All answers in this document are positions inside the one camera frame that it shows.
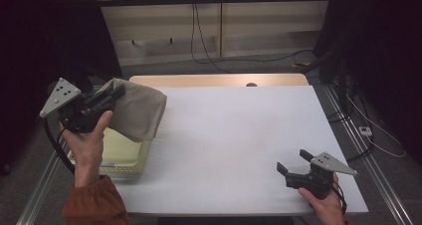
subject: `white table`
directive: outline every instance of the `white table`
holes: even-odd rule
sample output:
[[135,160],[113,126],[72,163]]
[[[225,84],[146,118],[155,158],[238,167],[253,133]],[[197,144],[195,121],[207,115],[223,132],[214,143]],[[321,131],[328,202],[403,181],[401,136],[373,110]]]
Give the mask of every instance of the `white table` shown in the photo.
[[[276,76],[282,77],[255,75],[263,82]],[[254,80],[247,77],[233,86]],[[301,148],[313,155],[327,151],[345,162],[312,87],[161,88],[165,78],[152,80],[168,99],[144,172],[131,183],[116,182],[129,213],[266,216],[313,212],[297,190],[286,187],[276,170],[279,161],[290,172],[308,173],[309,163],[299,157]],[[153,86],[148,79],[141,80],[142,84]],[[207,85],[203,78],[200,81]],[[340,174],[339,182],[347,212],[367,212],[354,178]]]

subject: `orange sleeve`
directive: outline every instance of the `orange sleeve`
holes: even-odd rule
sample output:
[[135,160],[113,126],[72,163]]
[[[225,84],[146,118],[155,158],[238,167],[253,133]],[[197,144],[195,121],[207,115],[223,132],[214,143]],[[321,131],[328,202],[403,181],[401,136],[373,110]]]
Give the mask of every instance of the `orange sleeve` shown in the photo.
[[67,224],[129,224],[120,194],[108,176],[85,187],[72,187],[62,215]]

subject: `gray floor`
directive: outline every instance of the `gray floor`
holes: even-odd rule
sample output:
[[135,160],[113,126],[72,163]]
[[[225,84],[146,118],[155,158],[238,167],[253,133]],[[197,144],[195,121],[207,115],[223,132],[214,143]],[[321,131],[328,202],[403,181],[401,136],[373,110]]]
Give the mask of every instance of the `gray floor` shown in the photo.
[[[243,61],[225,61],[216,62],[215,65],[231,73],[292,73],[297,69],[291,67],[291,63],[311,62],[315,58],[310,52],[298,53],[295,57],[289,57],[284,60],[275,60],[272,62],[256,62],[279,59],[281,55],[267,55],[242,57]],[[143,66],[123,67],[124,77],[128,79],[133,75],[176,75],[176,74],[222,74],[225,73],[217,69],[212,64],[198,64],[193,61],[184,61],[178,63],[151,64]],[[314,86],[316,94],[321,102],[325,114],[329,115],[336,112],[333,104],[328,99],[325,87],[332,85],[321,85],[317,77],[317,71],[308,74],[309,82]],[[382,125],[382,118],[378,116],[376,110],[365,101],[369,110],[370,118]],[[358,112],[354,112],[352,120],[357,126],[362,125],[363,121]],[[334,135],[346,158],[357,154],[352,144],[350,136],[347,134],[341,122],[331,124]],[[375,142],[385,149],[394,153],[400,153],[401,148],[389,139],[382,131],[374,129]],[[0,221],[1,224],[16,224],[26,202],[28,201],[35,185],[37,184],[53,150],[45,136],[41,125],[32,131],[32,136],[28,140],[27,146],[21,152],[19,158],[14,161],[12,173],[9,176],[0,178]],[[411,156],[404,158],[395,158],[379,149],[372,152],[372,156],[379,164],[379,167],[385,174],[392,188],[402,201],[413,224],[422,224],[422,193],[419,188],[422,187],[422,168],[415,162]],[[349,164],[358,170],[360,176],[356,182],[369,208],[369,213],[359,215],[347,215],[347,218],[355,221],[356,224],[397,224],[396,219],[390,212],[384,197],[381,195],[373,178],[365,166],[364,160],[359,159]],[[60,165],[57,174],[54,177],[50,191],[47,194],[44,204],[39,211],[39,215],[34,224],[64,224],[61,217],[61,209],[66,199],[69,188],[72,184],[72,176],[66,170],[65,166]],[[296,224],[318,224],[316,217],[312,214],[302,218],[295,218]],[[133,224],[155,224],[156,218],[132,219]]]

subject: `electrical outlet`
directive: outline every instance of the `electrical outlet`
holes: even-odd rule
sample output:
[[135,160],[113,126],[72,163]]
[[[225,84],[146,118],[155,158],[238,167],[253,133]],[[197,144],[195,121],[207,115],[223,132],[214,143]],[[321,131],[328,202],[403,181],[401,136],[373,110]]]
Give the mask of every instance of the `electrical outlet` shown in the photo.
[[361,135],[364,135],[364,136],[372,136],[372,131],[370,130],[368,126],[360,126],[359,132]]

